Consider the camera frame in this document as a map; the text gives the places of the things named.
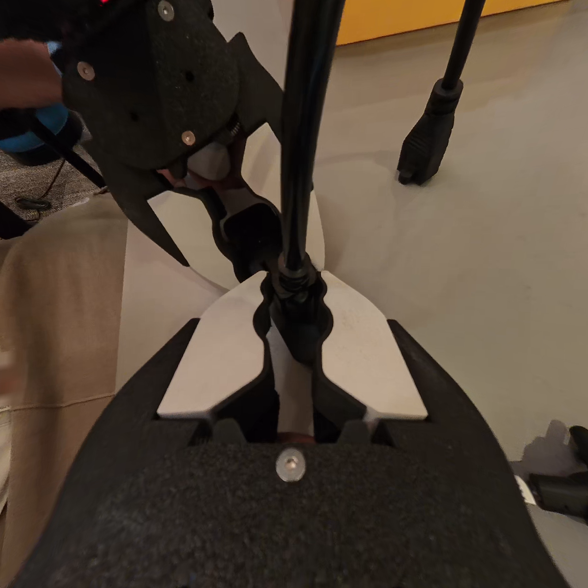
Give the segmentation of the person's left hand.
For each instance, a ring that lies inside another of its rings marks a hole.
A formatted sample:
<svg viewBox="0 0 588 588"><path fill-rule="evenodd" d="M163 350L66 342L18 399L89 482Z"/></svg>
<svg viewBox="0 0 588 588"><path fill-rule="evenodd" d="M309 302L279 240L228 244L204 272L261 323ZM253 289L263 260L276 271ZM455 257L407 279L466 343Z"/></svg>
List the person's left hand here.
<svg viewBox="0 0 588 588"><path fill-rule="evenodd" d="M61 101L61 76L47 44L1 41L1 109L41 108Z"/></svg>

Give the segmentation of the black ribbed cord connector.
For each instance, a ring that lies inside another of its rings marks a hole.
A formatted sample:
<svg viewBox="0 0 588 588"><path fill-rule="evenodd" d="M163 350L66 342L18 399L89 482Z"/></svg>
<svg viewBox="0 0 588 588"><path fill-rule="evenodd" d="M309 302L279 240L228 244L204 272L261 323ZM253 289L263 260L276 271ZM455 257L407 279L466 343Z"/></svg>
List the black ribbed cord connector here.
<svg viewBox="0 0 588 588"><path fill-rule="evenodd" d="M461 75L473 44L485 1L465 1L443 78L432 88L422 116L405 138L397 166L402 185L419 185L439 170L463 92Z"/></svg>

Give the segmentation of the grey desk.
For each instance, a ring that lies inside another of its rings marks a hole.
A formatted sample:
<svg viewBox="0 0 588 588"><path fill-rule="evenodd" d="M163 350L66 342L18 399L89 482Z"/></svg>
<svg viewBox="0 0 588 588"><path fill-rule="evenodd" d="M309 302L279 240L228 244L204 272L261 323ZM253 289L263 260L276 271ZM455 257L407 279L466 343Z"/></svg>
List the grey desk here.
<svg viewBox="0 0 588 588"><path fill-rule="evenodd" d="M457 381L513 470L582 470L587 1L483 18L437 174L396 179L454 25L340 47L314 185L326 268Z"/></svg>

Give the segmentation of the yellow plastic bin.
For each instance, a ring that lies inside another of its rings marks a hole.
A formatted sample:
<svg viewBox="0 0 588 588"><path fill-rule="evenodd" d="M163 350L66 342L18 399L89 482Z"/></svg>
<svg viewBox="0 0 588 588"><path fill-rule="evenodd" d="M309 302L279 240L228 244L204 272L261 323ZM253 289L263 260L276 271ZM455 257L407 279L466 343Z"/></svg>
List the yellow plastic bin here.
<svg viewBox="0 0 588 588"><path fill-rule="evenodd" d="M452 24L464 1L346 1L337 46Z"/></svg>

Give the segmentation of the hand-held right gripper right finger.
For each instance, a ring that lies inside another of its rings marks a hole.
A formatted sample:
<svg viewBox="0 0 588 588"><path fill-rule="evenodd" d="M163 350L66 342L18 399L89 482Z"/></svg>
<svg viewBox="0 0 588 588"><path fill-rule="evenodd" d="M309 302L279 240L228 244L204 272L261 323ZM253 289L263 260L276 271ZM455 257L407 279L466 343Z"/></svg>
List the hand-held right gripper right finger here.
<svg viewBox="0 0 588 588"><path fill-rule="evenodd" d="M328 271L320 272L316 441L335 443L346 423L428 416L385 315Z"/></svg>

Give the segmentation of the black power strip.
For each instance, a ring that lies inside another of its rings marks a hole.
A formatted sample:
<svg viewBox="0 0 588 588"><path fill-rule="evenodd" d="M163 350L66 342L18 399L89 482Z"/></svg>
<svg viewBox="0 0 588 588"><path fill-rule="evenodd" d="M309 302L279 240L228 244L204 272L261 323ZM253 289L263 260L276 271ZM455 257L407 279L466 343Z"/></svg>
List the black power strip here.
<svg viewBox="0 0 588 588"><path fill-rule="evenodd" d="M255 203L224 222L224 255L239 283L259 271L273 273L282 253L281 215L268 203Z"/></svg>

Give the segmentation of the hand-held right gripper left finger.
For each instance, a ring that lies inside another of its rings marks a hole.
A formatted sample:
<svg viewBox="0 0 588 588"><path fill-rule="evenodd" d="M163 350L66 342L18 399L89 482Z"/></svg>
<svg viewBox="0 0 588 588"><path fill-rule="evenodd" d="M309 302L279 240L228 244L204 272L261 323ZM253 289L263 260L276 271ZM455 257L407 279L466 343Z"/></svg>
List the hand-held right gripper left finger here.
<svg viewBox="0 0 588 588"><path fill-rule="evenodd" d="M270 286L268 272L259 271L207 308L157 408L158 418L203 420L211 427L233 419L249 442L276 441Z"/></svg>

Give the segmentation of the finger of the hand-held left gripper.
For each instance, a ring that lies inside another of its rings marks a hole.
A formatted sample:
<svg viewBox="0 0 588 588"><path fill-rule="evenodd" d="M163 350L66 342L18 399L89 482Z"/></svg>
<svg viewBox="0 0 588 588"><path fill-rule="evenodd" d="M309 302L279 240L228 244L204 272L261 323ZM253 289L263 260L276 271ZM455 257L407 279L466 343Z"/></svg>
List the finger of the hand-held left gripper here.
<svg viewBox="0 0 588 588"><path fill-rule="evenodd" d="M148 203L189 268L225 290L238 285L231 261L217 248L212 220L199 199L167 190Z"/></svg>
<svg viewBox="0 0 588 588"><path fill-rule="evenodd" d="M281 211L281 145L268 123L247 138L241 175L254 193ZM305 249L313 266L323 271L325 239L314 190L309 205Z"/></svg>

